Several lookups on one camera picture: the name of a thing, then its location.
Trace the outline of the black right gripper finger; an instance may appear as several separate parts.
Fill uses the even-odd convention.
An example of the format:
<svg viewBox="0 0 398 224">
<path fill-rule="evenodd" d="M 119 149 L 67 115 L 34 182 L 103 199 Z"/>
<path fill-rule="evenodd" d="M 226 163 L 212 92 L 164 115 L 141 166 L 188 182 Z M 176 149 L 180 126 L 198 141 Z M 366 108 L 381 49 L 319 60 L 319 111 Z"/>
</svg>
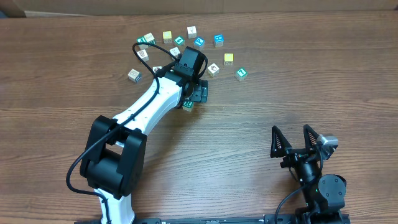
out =
<svg viewBox="0 0 398 224">
<path fill-rule="evenodd" d="M 292 146 L 277 127 L 272 127 L 271 158 L 285 157 L 292 150 Z"/>
<path fill-rule="evenodd" d="M 315 132 L 308 124 L 303 126 L 303 134 L 305 140 L 305 148 L 311 149 L 317 144 L 319 134 Z"/>
</svg>

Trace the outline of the green R wooden block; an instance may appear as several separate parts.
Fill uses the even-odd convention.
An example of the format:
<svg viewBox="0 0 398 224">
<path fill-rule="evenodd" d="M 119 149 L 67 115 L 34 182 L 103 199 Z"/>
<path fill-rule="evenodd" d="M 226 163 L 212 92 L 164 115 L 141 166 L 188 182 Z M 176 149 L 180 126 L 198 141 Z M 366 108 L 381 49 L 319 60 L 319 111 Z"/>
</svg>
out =
<svg viewBox="0 0 398 224">
<path fill-rule="evenodd" d="M 193 101 L 184 101 L 182 104 L 182 109 L 188 112 L 191 112 L 194 106 Z"/>
</svg>

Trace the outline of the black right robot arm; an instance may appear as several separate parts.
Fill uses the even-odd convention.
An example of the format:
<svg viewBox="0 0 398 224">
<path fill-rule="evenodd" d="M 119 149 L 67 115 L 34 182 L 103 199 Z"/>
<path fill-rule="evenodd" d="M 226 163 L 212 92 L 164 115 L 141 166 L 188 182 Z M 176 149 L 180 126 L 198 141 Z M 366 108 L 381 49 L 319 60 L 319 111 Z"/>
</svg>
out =
<svg viewBox="0 0 398 224">
<path fill-rule="evenodd" d="M 282 131 L 272 127 L 271 158 L 281 158 L 281 168 L 288 168 L 300 184 L 276 208 L 274 223 L 349 223 L 349 216 L 341 213 L 345 207 L 346 180 L 336 174 L 323 175 L 323 165 L 338 147 L 332 134 L 318 134 L 309 125 L 303 126 L 305 147 L 294 149 Z M 283 217 L 282 206 L 297 193 L 303 193 L 305 207 Z"/>
</svg>

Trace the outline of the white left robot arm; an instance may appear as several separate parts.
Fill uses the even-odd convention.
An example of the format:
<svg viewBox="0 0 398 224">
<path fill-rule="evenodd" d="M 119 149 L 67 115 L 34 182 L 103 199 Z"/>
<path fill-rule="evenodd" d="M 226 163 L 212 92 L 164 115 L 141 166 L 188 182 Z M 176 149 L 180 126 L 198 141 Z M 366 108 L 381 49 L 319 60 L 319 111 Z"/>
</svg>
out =
<svg viewBox="0 0 398 224">
<path fill-rule="evenodd" d="M 204 103 L 207 96 L 206 80 L 194 84 L 189 93 L 173 80 L 158 78 L 126 111 L 112 119 L 95 119 L 80 174 L 101 203 L 99 223 L 134 222 L 131 193 L 142 174 L 149 133 L 169 110 L 182 103 Z"/>
</svg>

